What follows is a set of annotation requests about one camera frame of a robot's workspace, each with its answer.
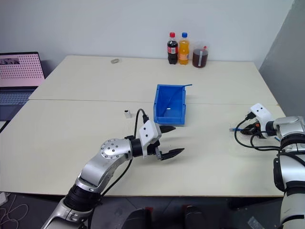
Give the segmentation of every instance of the orange soda bottle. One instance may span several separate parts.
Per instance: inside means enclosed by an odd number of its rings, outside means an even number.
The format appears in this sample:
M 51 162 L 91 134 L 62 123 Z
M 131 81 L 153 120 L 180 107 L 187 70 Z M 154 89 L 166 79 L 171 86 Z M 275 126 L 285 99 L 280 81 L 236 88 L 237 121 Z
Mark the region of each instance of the orange soda bottle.
M 187 64 L 189 61 L 190 42 L 187 39 L 187 33 L 182 33 L 182 39 L 179 41 L 178 61 L 179 64 Z

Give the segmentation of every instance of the table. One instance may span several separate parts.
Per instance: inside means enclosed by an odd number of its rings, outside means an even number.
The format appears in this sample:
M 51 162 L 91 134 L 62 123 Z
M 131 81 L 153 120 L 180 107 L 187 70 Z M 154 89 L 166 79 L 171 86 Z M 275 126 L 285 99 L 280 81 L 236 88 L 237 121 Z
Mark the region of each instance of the table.
M 153 103 L 28 101 L 0 134 L 1 191 L 67 194 L 105 140 L 133 134 L 140 107 L 153 117 Z M 277 105 L 266 108 L 274 118 L 284 116 Z M 125 109 L 131 119 L 125 118 Z M 187 104 L 185 127 L 164 134 L 160 146 L 163 152 L 185 150 L 165 161 L 135 158 L 108 195 L 281 196 L 273 182 L 276 152 L 244 148 L 229 132 L 248 109 L 244 104 Z M 274 139 L 259 143 L 278 144 Z M 119 167 L 113 180 L 125 167 Z
M 153 102 L 157 84 L 192 83 L 187 104 L 277 105 L 253 62 L 208 62 L 198 69 L 162 59 L 67 56 L 30 99 Z

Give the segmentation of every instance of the bottle label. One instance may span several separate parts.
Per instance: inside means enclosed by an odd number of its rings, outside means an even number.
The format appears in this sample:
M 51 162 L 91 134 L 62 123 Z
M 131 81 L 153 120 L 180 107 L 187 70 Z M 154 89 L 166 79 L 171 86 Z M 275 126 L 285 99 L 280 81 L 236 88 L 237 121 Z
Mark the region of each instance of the bottle label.
M 179 54 L 179 60 L 186 61 L 189 59 L 189 54 Z
M 176 54 L 178 53 L 178 47 L 174 47 L 174 48 L 167 47 L 167 52 L 170 54 Z

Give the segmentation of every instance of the white wall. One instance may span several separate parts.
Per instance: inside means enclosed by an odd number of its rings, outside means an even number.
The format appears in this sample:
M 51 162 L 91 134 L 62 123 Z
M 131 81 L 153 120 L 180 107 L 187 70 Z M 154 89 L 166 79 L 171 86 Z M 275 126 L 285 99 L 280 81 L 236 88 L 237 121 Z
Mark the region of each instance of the white wall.
M 166 58 L 169 31 L 207 41 L 210 60 L 259 68 L 293 0 L 3 0 L 0 52 Z

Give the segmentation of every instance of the laptop screen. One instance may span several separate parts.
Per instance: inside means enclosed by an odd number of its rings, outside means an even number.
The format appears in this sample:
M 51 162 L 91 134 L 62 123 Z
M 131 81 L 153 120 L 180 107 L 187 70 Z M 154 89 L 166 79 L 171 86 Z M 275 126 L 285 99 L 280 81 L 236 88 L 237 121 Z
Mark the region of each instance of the laptop screen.
M 37 52 L 0 53 L 0 87 L 39 86 L 43 81 Z

